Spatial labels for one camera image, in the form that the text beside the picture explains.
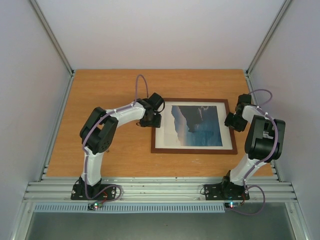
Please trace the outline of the seascape photo print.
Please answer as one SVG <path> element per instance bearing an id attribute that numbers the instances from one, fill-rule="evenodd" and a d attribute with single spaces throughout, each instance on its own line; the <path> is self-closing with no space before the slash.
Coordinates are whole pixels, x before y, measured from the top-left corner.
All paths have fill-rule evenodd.
<path id="1" fill-rule="evenodd" d="M 221 147 L 223 145 L 216 106 L 173 105 L 171 114 L 181 146 Z"/>

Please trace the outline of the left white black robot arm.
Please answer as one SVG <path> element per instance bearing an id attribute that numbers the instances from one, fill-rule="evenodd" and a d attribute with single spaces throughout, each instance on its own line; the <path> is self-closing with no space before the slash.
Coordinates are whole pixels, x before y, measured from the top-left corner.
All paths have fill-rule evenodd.
<path id="1" fill-rule="evenodd" d="M 137 98 L 116 109 L 93 109 L 79 133 L 84 164 L 81 176 L 73 185 L 73 196 L 96 199 L 102 193 L 103 156 L 111 146 L 117 128 L 133 121 L 138 121 L 140 127 L 159 128 L 160 107 L 165 107 L 165 100 L 159 94 L 153 93 L 150 97 Z"/>

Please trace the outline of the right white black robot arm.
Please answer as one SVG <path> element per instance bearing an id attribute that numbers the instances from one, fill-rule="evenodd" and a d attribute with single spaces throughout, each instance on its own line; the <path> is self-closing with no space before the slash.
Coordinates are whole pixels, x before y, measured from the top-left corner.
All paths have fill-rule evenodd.
<path id="1" fill-rule="evenodd" d="M 282 154 L 286 123 L 253 105 L 250 94 L 242 94 L 238 96 L 235 113 L 227 115 L 224 125 L 243 132 L 247 124 L 250 126 L 244 144 L 245 154 L 239 164 L 223 177 L 220 186 L 221 194 L 227 200 L 244 195 L 250 177 Z"/>

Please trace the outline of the right small circuit board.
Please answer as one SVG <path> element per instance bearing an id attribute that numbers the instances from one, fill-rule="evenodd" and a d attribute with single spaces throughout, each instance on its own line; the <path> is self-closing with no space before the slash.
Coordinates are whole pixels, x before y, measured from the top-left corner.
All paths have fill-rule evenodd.
<path id="1" fill-rule="evenodd" d="M 241 207 L 245 202 L 234 202 L 234 201 L 230 201 L 230 202 L 225 202 L 224 203 L 224 207 L 227 209 L 234 209 L 234 208 L 239 208 Z"/>

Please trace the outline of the small circuit board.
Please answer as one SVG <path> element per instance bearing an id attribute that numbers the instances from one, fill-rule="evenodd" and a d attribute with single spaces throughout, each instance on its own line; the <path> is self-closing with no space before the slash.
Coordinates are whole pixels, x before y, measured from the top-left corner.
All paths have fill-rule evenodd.
<path id="1" fill-rule="evenodd" d="M 224 207 L 227 209 L 234 209 L 234 208 L 239 208 L 241 207 L 245 202 L 234 202 L 234 201 L 230 201 L 230 202 L 225 202 L 224 203 Z"/>
<path id="2" fill-rule="evenodd" d="M 89 211 L 95 211 L 95 210 L 100 209 L 100 208 L 102 208 L 102 207 L 103 207 L 103 203 L 102 203 L 102 202 L 89 203 L 89 204 L 87 205 L 87 209 L 88 209 Z"/>

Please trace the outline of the left small circuit board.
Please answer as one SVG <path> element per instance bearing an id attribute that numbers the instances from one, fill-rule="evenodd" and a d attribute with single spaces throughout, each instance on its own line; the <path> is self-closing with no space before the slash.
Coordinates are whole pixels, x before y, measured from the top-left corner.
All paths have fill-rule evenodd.
<path id="1" fill-rule="evenodd" d="M 89 211 L 95 211 L 95 210 L 100 209 L 100 208 L 102 208 L 102 207 L 103 207 L 103 203 L 102 203 L 102 202 L 89 203 L 89 204 L 87 205 L 87 209 L 88 209 Z"/>

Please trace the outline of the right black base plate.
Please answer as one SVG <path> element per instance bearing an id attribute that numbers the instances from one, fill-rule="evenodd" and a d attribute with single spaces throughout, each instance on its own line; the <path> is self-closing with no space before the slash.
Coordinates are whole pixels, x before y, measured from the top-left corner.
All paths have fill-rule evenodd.
<path id="1" fill-rule="evenodd" d="M 206 201 L 240 201 L 249 200 L 250 195 L 245 193 L 245 188 L 233 183 L 223 185 L 217 184 L 205 184 L 204 196 Z"/>

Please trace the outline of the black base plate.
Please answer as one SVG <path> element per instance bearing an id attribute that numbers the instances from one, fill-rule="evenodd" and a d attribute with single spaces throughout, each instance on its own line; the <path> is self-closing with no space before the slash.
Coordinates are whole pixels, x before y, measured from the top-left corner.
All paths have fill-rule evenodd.
<path id="1" fill-rule="evenodd" d="M 240 201 L 249 200 L 250 195 L 245 193 L 245 188 L 233 183 L 223 185 L 217 184 L 205 184 L 204 196 L 206 201 Z"/>
<path id="2" fill-rule="evenodd" d="M 87 185 L 87 195 L 84 184 L 75 184 L 71 191 L 70 199 L 73 201 L 85 200 L 114 200 L 119 191 L 111 184 L 97 184 L 95 186 Z"/>

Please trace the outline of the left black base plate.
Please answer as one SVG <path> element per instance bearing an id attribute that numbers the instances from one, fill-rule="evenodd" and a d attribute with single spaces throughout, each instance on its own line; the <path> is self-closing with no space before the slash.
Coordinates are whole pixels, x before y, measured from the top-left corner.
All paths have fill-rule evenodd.
<path id="1" fill-rule="evenodd" d="M 87 185 L 87 195 L 84 184 L 75 184 L 71 191 L 70 199 L 73 201 L 85 200 L 114 200 L 119 191 L 111 184 L 97 184 L 95 186 Z"/>

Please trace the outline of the right aluminium corner post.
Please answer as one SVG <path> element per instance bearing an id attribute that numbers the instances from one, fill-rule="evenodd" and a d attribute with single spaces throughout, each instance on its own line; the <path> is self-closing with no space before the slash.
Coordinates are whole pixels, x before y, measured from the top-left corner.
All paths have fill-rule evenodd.
<path id="1" fill-rule="evenodd" d="M 245 75 L 249 78 L 251 73 L 253 72 L 256 64 L 258 63 L 259 59 L 261 58 L 262 54 L 264 53 L 266 47 L 268 46 L 269 42 L 271 41 L 272 37 L 274 36 L 275 32 L 277 31 L 279 25 L 281 24 L 283 18 L 285 17 L 287 11 L 289 10 L 293 0 L 284 0 L 281 4 L 277 14 L 275 15 L 270 27 L 268 28 L 261 44 L 259 45 L 252 61 L 250 62 L 247 70 L 245 71 Z"/>

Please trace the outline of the aluminium corner post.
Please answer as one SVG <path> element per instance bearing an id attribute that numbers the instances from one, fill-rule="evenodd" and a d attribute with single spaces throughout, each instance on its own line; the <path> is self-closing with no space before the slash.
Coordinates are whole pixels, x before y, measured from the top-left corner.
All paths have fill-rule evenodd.
<path id="1" fill-rule="evenodd" d="M 28 0 L 28 2 L 30 3 L 35 15 L 37 16 L 38 20 L 40 21 L 42 27 L 44 28 L 47 36 L 49 37 L 49 40 L 51 41 L 53 47 L 55 48 L 57 54 L 59 55 L 60 59 L 62 60 L 66 70 L 68 71 L 68 73 L 70 74 L 70 76 L 72 77 L 74 75 L 74 70 L 71 67 L 71 64 L 69 63 L 63 49 L 61 48 L 47 18 L 45 17 L 39 3 L 37 0 Z"/>
<path id="2" fill-rule="evenodd" d="M 258 63 L 259 59 L 261 58 L 262 54 L 264 53 L 266 47 L 268 46 L 269 42 L 271 41 L 272 37 L 274 36 L 275 32 L 277 31 L 279 25 L 281 24 L 283 18 L 285 17 L 287 11 L 289 10 L 293 0 L 284 0 L 281 4 L 277 14 L 275 15 L 270 27 L 268 28 L 261 44 L 259 45 L 252 61 L 250 62 L 247 70 L 245 71 L 245 75 L 249 78 L 251 73 L 253 72 L 256 64 Z"/>

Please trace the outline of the aluminium rail front beam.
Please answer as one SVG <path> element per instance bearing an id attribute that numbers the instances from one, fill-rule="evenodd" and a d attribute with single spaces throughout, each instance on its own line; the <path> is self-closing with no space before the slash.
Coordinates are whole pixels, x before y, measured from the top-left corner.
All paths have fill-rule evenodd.
<path id="1" fill-rule="evenodd" d="M 203 185 L 221 182 L 221 177 L 105 177 L 104 184 L 122 187 L 121 202 L 128 203 L 193 203 L 204 202 Z M 45 177 L 27 184 L 23 200 L 29 202 L 69 202 L 76 182 L 71 177 Z M 297 202 L 290 182 L 279 181 L 276 175 L 254 176 L 248 183 L 260 189 L 249 190 L 249 202 L 260 203 L 265 195 L 268 203 Z"/>

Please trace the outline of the left aluminium corner post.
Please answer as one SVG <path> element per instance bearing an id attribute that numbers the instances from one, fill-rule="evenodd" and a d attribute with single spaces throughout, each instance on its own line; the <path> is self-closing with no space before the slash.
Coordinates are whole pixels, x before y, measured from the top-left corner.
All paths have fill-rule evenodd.
<path id="1" fill-rule="evenodd" d="M 55 48 L 57 54 L 59 55 L 60 59 L 62 60 L 66 70 L 68 71 L 68 73 L 70 74 L 70 76 L 72 77 L 74 75 L 74 70 L 71 67 L 71 64 L 69 63 L 63 49 L 61 48 L 47 18 L 45 17 L 39 3 L 37 0 L 28 0 L 28 2 L 30 3 L 35 15 L 37 16 L 38 20 L 40 21 L 42 27 L 44 28 L 47 36 L 49 37 L 49 40 L 51 41 L 53 47 Z"/>

